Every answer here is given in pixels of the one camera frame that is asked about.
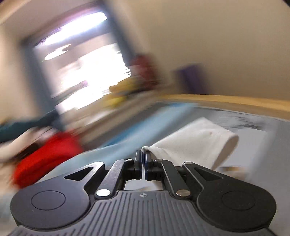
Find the dark red cushion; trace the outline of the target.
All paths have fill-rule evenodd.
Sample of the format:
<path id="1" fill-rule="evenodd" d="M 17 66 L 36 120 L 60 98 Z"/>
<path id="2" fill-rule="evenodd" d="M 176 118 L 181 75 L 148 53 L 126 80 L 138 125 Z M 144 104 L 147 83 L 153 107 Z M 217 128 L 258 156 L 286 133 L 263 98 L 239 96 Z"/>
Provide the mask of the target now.
<path id="1" fill-rule="evenodd" d="M 135 66 L 137 74 L 144 79 L 146 89 L 154 89 L 159 84 L 157 68 L 151 54 L 137 54 L 129 65 Z"/>

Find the yellow plush toys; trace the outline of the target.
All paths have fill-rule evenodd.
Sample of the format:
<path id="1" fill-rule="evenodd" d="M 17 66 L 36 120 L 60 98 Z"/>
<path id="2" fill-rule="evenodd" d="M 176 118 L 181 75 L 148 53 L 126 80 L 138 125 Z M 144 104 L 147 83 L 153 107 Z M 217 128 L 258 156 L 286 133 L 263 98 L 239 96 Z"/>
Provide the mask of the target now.
<path id="1" fill-rule="evenodd" d="M 131 94 L 137 92 L 141 87 L 141 83 L 139 77 L 131 76 L 118 82 L 116 85 L 110 86 L 110 93 L 103 97 L 103 106 L 116 108 L 125 102 Z"/>

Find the window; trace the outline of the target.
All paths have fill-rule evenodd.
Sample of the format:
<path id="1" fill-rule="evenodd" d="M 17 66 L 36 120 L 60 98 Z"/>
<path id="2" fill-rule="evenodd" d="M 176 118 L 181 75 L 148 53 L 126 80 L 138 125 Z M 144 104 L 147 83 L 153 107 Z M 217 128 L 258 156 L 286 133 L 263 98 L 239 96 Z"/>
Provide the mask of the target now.
<path id="1" fill-rule="evenodd" d="M 72 9 L 21 42 L 37 107 L 84 108 L 130 74 L 134 49 L 106 1 Z"/>

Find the red pillow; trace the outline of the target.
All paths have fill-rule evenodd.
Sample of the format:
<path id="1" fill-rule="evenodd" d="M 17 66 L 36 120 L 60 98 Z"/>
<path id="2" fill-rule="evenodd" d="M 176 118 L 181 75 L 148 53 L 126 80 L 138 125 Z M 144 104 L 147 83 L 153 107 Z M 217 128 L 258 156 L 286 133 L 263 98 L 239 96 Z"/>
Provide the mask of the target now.
<path id="1" fill-rule="evenodd" d="M 19 188 L 32 185 L 55 167 L 83 151 L 77 137 L 68 132 L 59 132 L 19 162 L 14 171 L 13 183 Z"/>

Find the white small garment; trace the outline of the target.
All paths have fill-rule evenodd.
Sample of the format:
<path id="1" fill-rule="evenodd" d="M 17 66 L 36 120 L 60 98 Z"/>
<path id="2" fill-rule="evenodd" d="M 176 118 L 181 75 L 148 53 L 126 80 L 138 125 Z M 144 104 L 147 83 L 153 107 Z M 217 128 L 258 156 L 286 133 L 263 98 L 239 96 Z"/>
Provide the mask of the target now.
<path id="1" fill-rule="evenodd" d="M 237 134 L 201 117 L 142 151 L 176 166 L 193 162 L 214 170 L 231 155 L 238 141 Z"/>

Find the light blue blanket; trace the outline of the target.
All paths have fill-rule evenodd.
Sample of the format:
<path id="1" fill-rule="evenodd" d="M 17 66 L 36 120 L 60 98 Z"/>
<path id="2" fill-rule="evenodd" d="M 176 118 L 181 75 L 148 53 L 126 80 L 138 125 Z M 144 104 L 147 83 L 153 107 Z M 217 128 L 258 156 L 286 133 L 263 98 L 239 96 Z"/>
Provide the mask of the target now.
<path id="1" fill-rule="evenodd" d="M 102 147 L 83 152 L 61 163 L 41 180 L 49 180 L 97 161 L 110 166 L 119 159 L 134 158 L 138 149 L 150 146 L 184 126 L 196 106 L 195 103 L 165 104 L 149 117 L 107 141 Z"/>

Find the teal folded garment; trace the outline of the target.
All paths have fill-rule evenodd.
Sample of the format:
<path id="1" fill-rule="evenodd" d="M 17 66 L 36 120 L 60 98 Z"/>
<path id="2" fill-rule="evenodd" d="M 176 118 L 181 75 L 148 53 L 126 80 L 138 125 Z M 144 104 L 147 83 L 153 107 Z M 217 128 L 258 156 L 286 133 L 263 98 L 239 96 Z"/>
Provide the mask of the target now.
<path id="1" fill-rule="evenodd" d="M 31 119 L 27 121 L 8 122 L 1 125 L 1 143 L 8 142 L 18 138 L 31 128 L 54 127 L 59 115 L 56 111 L 51 111 L 39 119 Z"/>

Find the purple box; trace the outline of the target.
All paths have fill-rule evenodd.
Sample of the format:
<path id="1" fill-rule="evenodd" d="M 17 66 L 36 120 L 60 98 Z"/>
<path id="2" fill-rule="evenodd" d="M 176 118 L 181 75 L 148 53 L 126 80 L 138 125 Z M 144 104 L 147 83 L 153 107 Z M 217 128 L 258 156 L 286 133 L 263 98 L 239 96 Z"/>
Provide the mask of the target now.
<path id="1" fill-rule="evenodd" d="M 200 64 L 189 64 L 175 70 L 176 77 L 186 94 L 207 94 L 204 75 Z"/>

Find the wooden bed frame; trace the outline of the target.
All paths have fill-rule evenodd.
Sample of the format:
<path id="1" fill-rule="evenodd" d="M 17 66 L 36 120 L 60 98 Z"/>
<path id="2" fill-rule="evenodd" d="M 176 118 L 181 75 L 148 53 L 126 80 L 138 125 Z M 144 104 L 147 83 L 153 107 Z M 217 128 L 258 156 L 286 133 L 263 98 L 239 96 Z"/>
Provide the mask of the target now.
<path id="1" fill-rule="evenodd" d="M 229 103 L 289 112 L 289 101 L 287 100 L 241 97 L 241 96 L 192 95 L 192 94 L 162 95 L 160 96 L 160 99 Z"/>

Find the printed grey bed sheet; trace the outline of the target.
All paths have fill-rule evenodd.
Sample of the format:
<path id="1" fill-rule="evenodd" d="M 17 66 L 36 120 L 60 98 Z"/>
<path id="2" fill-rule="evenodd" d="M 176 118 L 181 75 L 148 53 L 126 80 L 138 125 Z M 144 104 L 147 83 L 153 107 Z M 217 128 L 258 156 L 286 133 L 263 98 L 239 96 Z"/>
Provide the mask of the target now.
<path id="1" fill-rule="evenodd" d="M 150 108 L 140 112 L 129 127 L 157 110 Z M 239 136 L 235 150 L 214 170 L 270 192 L 277 203 L 277 212 L 270 229 L 277 235 L 289 235 L 289 122 L 196 106 L 184 126 L 201 117 Z"/>

